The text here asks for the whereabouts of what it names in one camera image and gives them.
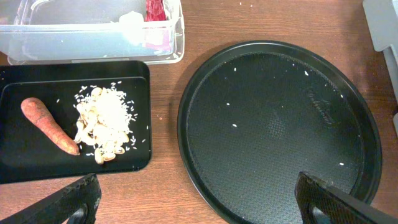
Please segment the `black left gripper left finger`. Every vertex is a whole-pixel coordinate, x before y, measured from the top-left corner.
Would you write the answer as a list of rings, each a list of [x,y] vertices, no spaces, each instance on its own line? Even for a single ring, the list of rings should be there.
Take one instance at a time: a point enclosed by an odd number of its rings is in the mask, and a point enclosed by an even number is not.
[[[88,174],[1,223],[94,223],[101,200],[96,174]]]

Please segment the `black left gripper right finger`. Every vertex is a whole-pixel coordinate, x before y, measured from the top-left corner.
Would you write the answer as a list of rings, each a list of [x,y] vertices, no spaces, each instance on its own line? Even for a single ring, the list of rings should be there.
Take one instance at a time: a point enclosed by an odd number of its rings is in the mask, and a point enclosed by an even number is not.
[[[331,223],[397,223],[394,218],[307,172],[298,174],[295,199],[304,223],[317,223],[314,209]]]

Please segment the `pistachio shells and rice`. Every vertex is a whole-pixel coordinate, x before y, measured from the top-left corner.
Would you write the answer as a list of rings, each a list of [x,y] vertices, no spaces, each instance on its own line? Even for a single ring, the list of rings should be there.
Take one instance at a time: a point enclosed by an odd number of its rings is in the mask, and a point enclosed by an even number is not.
[[[67,82],[51,100],[61,127],[79,155],[51,156],[56,164],[79,169],[134,169],[152,155],[149,85],[142,78]]]

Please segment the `orange carrot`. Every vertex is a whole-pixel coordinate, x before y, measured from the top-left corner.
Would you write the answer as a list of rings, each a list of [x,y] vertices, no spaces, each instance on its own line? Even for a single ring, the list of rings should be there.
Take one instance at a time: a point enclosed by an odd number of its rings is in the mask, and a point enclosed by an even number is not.
[[[40,129],[58,148],[73,156],[80,155],[80,148],[57,124],[52,114],[38,98],[26,98],[21,103],[24,116]]]

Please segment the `black rectangular tray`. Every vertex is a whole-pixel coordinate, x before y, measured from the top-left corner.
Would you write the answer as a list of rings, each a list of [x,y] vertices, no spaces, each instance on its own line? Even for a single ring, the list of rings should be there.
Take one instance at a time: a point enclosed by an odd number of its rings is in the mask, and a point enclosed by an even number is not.
[[[102,165],[95,162],[92,146],[81,144],[77,156],[63,152],[21,110],[24,99],[40,99],[58,125],[74,137],[78,119],[75,106],[94,86],[123,91],[132,114],[126,152]],[[151,156],[150,71],[145,63],[124,61],[1,68],[2,183],[137,171],[148,165]]]

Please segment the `round black tray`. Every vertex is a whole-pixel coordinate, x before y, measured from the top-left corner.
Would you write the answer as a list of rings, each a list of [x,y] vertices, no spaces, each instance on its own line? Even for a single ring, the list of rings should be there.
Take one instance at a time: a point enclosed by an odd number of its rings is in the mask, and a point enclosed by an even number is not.
[[[381,138],[364,98],[321,56],[276,41],[221,50],[193,74],[178,110],[184,166],[230,223],[300,223],[301,171],[371,203]]]

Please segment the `red wrapper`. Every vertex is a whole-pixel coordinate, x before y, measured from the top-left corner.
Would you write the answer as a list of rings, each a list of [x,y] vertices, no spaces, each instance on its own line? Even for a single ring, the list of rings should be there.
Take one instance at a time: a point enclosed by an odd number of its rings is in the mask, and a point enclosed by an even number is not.
[[[167,16],[163,0],[147,0],[145,22],[166,21]],[[155,54],[165,54],[171,50],[168,27],[150,27],[145,29],[145,47],[154,50]]]

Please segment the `crumpled white tissue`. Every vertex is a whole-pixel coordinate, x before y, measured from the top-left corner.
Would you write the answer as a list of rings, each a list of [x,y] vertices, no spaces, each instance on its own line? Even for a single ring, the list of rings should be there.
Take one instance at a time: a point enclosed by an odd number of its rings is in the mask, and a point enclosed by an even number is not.
[[[143,15],[139,12],[131,11],[119,18],[119,26],[123,36],[133,45],[142,44],[144,41]]]

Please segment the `clear plastic bin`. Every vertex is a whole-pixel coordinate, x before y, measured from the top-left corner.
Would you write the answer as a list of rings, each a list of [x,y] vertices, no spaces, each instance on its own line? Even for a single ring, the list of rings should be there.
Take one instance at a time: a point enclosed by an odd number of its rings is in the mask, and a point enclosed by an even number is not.
[[[181,61],[185,26],[180,1],[163,1],[166,21],[145,22],[142,29],[168,27],[171,50],[155,54],[123,36],[119,18],[131,11],[145,19],[145,1],[2,0],[1,53],[11,65],[140,60]]]

